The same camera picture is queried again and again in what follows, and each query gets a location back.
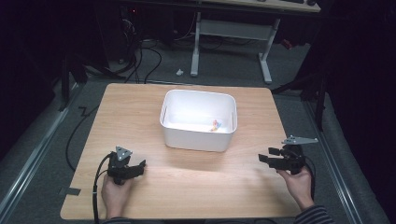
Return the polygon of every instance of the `white container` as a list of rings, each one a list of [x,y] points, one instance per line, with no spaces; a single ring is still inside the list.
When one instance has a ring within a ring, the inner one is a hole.
[[[224,93],[172,90],[163,100],[160,123],[169,147],[224,151],[237,126],[235,99]]]

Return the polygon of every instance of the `human hand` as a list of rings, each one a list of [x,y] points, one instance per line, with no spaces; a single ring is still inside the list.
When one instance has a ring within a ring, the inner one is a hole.
[[[132,182],[132,179],[127,179],[123,185],[116,185],[113,177],[104,176],[102,198],[106,206],[106,219],[121,217],[131,193]]]
[[[311,196],[311,174],[306,167],[303,167],[297,175],[291,175],[283,170],[276,170],[276,172],[285,179],[288,191],[299,205],[301,211],[314,205]]]

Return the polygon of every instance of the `person's wrist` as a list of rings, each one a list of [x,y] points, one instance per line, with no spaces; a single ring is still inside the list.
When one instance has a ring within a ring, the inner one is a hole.
[[[106,212],[106,219],[111,219],[113,217],[121,217],[122,212],[120,209],[111,209]]]
[[[300,207],[300,210],[303,212],[304,210],[312,207],[313,205],[315,205],[314,201],[311,199],[311,197],[307,197],[307,198],[300,198],[299,200],[297,200],[297,204]]]

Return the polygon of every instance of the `handheld controller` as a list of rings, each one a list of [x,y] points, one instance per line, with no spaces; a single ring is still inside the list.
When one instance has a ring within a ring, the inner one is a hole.
[[[116,147],[116,151],[117,153],[109,154],[110,160],[107,168],[107,174],[113,177],[115,184],[122,185],[124,180],[135,178],[144,173],[146,160],[136,166],[128,166],[132,151],[123,147]]]
[[[265,162],[270,168],[277,170],[289,170],[292,175],[300,173],[301,169],[305,166],[305,155],[301,147],[302,144],[316,143],[318,139],[309,139],[302,137],[290,136],[283,144],[283,149],[269,147],[268,152],[271,155],[283,156],[283,158],[269,158],[259,154],[259,161]]]

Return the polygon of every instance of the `wooden tabletop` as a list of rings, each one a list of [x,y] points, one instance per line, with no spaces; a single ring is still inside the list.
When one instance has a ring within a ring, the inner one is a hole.
[[[238,127],[224,152],[167,147],[160,113],[174,89],[233,96]],[[92,125],[61,211],[64,219],[93,219],[92,186],[100,161],[116,146],[132,150],[130,165],[147,160],[124,211],[131,218],[292,217],[299,208],[274,169],[259,162],[286,138],[271,92],[265,88],[110,84]],[[100,196],[100,218],[106,210]]]
[[[202,0],[202,2],[228,4],[228,5],[245,6],[245,7],[267,7],[272,9],[300,11],[300,12],[320,12],[320,7],[318,6],[318,4],[314,4],[311,7],[306,3],[306,0],[304,0],[304,3],[292,3],[281,0],[266,0],[264,2],[258,0]]]

